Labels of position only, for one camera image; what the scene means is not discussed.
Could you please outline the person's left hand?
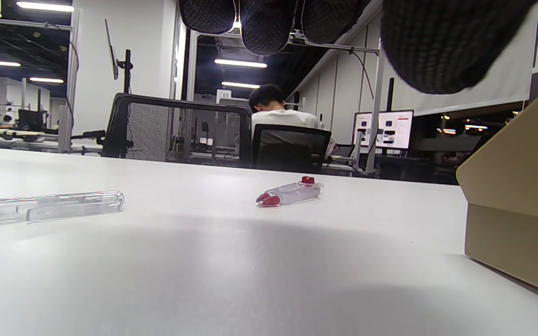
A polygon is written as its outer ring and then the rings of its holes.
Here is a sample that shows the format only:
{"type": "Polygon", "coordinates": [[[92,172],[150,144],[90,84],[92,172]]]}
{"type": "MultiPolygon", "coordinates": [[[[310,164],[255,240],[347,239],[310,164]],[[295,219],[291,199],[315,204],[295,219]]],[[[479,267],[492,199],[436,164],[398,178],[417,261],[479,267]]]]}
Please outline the person's left hand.
{"type": "MultiPolygon", "coordinates": [[[[359,20],[367,0],[180,0],[185,26],[223,34],[241,23],[245,48],[270,56],[293,28],[331,44],[359,20]]],[[[480,83],[526,20],[533,0],[385,0],[380,37],[392,68],[426,94],[454,94],[480,83]]]]}

